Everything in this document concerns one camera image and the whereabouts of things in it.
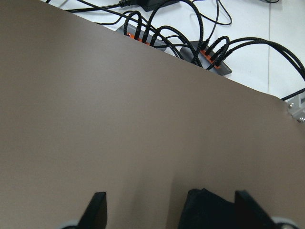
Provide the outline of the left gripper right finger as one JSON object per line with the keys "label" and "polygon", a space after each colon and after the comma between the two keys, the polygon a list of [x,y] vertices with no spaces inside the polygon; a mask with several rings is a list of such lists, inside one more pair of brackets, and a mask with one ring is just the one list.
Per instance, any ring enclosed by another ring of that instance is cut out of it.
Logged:
{"label": "left gripper right finger", "polygon": [[246,190],[234,194],[236,222],[241,229],[273,229],[274,222]]}

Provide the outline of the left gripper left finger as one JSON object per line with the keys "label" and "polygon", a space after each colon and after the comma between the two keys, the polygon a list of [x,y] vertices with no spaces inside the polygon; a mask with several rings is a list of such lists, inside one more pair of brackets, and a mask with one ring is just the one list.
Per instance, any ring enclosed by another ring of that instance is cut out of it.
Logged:
{"label": "left gripper left finger", "polygon": [[96,192],[92,196],[79,223],[79,229],[105,229],[107,226],[106,192]]}

